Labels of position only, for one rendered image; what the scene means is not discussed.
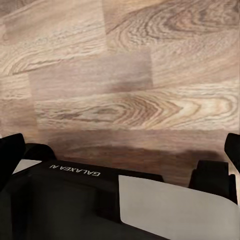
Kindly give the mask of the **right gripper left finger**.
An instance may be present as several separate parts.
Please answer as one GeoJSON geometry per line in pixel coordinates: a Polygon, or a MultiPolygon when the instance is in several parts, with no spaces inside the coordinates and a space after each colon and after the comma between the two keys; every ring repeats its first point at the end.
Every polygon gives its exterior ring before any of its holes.
{"type": "Polygon", "coordinates": [[[0,193],[26,152],[23,134],[0,137],[0,193]]]}

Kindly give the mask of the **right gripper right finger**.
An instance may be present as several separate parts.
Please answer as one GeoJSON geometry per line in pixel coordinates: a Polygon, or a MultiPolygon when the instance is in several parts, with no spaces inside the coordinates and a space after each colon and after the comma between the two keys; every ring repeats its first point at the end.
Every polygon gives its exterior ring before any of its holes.
{"type": "Polygon", "coordinates": [[[227,135],[224,151],[240,173],[240,135],[229,133],[227,135]]]}

